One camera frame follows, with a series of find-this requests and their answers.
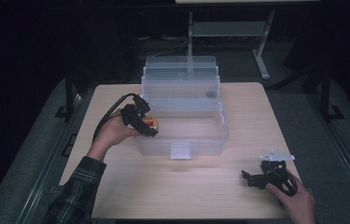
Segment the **flannel shirt sleeve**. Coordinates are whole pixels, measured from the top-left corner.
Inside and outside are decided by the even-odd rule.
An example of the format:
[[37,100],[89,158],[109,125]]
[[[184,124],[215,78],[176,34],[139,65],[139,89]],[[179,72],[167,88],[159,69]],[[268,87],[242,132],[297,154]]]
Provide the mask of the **flannel shirt sleeve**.
[[82,158],[69,180],[52,198],[44,223],[91,223],[96,192],[104,171],[103,162]]

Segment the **hand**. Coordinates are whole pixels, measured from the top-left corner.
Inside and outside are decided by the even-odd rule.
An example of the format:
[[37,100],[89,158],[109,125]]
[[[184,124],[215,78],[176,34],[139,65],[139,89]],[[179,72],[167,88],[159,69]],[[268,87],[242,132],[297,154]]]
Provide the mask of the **hand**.
[[285,207],[290,219],[296,224],[315,224],[315,198],[303,186],[302,182],[289,170],[298,187],[297,193],[287,196],[284,192],[272,184],[267,184],[266,190],[275,195]]
[[96,135],[87,156],[103,161],[109,148],[121,143],[127,137],[139,135],[141,134],[137,130],[125,126],[120,109],[117,109]]

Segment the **stacked plastic bins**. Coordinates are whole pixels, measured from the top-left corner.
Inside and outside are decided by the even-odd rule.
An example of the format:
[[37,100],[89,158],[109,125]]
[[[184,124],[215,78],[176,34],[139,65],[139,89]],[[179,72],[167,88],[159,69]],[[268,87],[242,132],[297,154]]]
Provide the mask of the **stacked plastic bins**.
[[187,160],[221,153],[229,131],[215,57],[147,58],[142,97],[159,121],[155,137],[136,137],[143,155]]

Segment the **black device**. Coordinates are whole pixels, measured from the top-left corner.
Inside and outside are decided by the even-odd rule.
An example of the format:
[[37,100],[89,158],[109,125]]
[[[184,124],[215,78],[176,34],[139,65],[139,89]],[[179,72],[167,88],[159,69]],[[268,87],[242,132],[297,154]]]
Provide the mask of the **black device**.
[[265,189],[265,186],[271,183],[288,196],[293,196],[297,192],[297,184],[287,172],[285,161],[262,161],[260,167],[262,175],[251,175],[242,171],[242,176],[247,180],[249,187]]
[[146,116],[146,113],[150,110],[148,103],[138,94],[128,93],[126,95],[121,96],[113,106],[105,113],[105,115],[100,120],[98,126],[95,129],[95,133],[93,134],[92,141],[95,140],[96,135],[102,126],[111,118],[111,114],[114,110],[129,96],[133,96],[134,105],[127,104],[120,110],[120,114],[122,116],[122,121],[124,124],[133,126],[138,132],[147,137],[154,137],[158,131],[154,128],[150,128],[146,125],[142,119]]

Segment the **white mechanical part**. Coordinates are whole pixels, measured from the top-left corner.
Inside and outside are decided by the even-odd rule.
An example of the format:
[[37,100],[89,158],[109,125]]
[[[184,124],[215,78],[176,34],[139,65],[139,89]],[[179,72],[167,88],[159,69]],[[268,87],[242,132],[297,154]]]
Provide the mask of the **white mechanical part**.
[[293,155],[286,155],[282,152],[277,152],[271,149],[270,153],[265,156],[259,156],[264,161],[294,161],[296,158]]

